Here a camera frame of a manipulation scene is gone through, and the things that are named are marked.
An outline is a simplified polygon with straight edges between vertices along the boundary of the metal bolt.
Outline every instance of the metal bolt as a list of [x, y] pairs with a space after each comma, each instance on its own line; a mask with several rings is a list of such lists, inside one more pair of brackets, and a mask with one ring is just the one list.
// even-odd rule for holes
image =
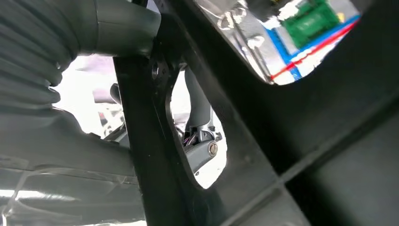
[[208, 148], [209, 155], [214, 157], [217, 154], [217, 144], [211, 143]]

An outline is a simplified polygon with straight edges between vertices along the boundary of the bolt head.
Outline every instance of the bolt head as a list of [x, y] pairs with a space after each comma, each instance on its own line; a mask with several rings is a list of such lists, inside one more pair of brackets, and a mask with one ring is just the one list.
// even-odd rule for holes
[[214, 157], [217, 154], [217, 143], [211, 143], [208, 147], [209, 155]]

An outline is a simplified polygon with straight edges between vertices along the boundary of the black plastic frame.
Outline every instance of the black plastic frame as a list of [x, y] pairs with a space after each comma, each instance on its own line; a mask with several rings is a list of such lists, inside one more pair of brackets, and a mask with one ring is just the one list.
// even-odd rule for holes
[[[390, 148], [399, 140], [388, 136], [399, 133], [398, 2], [372, 7], [311, 75], [282, 87], [262, 83], [193, 1], [156, 4], [151, 59], [115, 59], [148, 225], [309, 225], [303, 213], [313, 225], [396, 225], [397, 206], [384, 194], [399, 198]], [[207, 190], [171, 129], [170, 95], [185, 63], [227, 138], [227, 166]], [[389, 146], [367, 144], [379, 139]], [[390, 186], [376, 183], [384, 179]]]

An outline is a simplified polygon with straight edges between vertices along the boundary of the red stripe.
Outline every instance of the red stripe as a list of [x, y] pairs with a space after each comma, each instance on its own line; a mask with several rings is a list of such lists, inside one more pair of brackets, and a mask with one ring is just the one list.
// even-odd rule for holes
[[324, 40], [321, 44], [319, 44], [318, 46], [316, 46], [316, 48], [312, 49], [311, 52], [309, 54], [307, 54], [306, 56], [302, 57], [301, 59], [291, 62], [289, 64], [287, 64], [286, 67], [284, 67], [281, 71], [279, 71], [277, 74], [272, 75], [271, 79], [275, 79], [276, 77], [278, 77], [279, 75], [281, 75], [282, 73], [289, 71], [291, 69], [293, 69], [295, 67], [295, 65], [301, 64], [303, 62], [303, 60], [305, 58], [307, 58], [310, 55], [315, 54], [316, 52], [318, 52], [320, 49], [324, 48], [325, 46], [330, 45], [331, 43], [333, 43], [334, 41], [336, 41], [337, 39], [339, 39], [341, 36], [344, 36], [346, 33], [348, 33], [349, 31], [352, 30], [352, 28], [356, 25], [356, 23], [359, 20], [353, 22], [352, 24], [344, 27], [342, 30], [337, 31], [335, 34], [331, 35], [328, 39]]

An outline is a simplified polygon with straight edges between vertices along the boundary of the gray plastic duct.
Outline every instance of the gray plastic duct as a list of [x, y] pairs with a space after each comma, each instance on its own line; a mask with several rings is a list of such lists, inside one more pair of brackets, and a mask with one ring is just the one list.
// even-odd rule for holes
[[128, 150], [84, 134], [52, 108], [60, 96], [49, 87], [78, 54], [149, 55], [159, 25], [159, 14], [126, 0], [2, 0], [0, 167], [20, 168], [20, 159], [25, 170], [133, 176]]

